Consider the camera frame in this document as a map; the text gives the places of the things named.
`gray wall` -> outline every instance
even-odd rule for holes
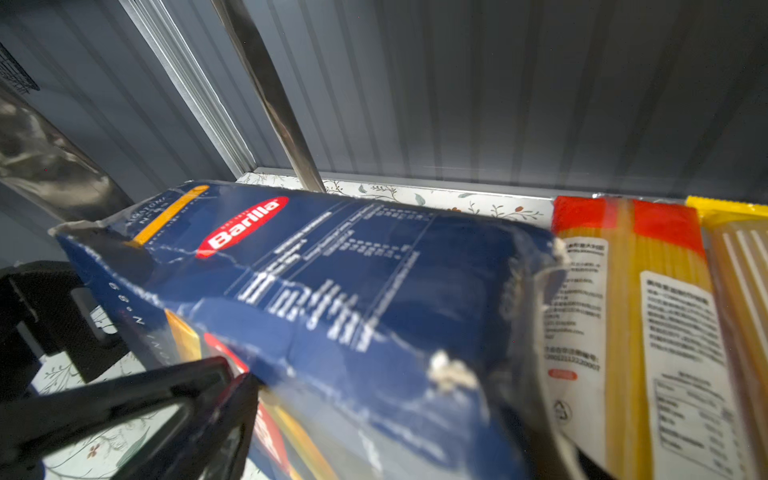
[[[0,2],[0,42],[40,87],[24,99],[134,200],[233,179],[119,2]],[[63,259],[56,223],[0,185],[0,266]]]
[[[768,201],[764,0],[246,1],[320,170]],[[264,130],[210,1],[167,3]]]
[[[166,3],[259,165],[288,167],[210,1]],[[764,0],[247,4],[320,170],[768,202]],[[25,97],[135,200],[232,178],[118,2],[0,9]],[[53,220],[0,201],[30,239],[0,263],[58,255]]]

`pasta package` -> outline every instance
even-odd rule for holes
[[[53,234],[148,369],[225,356],[263,382],[271,478],[580,474],[543,400],[551,232],[195,181]]]
[[[768,206],[689,197],[710,241],[721,322],[750,443],[768,478]]]
[[[616,478],[745,478],[697,213],[559,197],[570,270],[545,314],[561,431]]]

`barilla pasta box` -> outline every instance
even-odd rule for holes
[[[205,181],[52,233],[148,369],[222,355],[262,380],[272,478],[568,469],[536,352],[563,277],[545,230]]]

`plastic wrapper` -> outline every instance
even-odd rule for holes
[[[709,258],[755,462],[768,478],[768,207],[690,197]]]
[[[545,314],[561,430],[616,478],[745,478],[696,211],[559,197],[552,231],[571,258]]]

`barilla logo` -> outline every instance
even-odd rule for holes
[[[219,250],[237,245],[243,238],[270,221],[287,204],[288,197],[273,198],[235,215],[203,240],[195,257],[208,258]]]

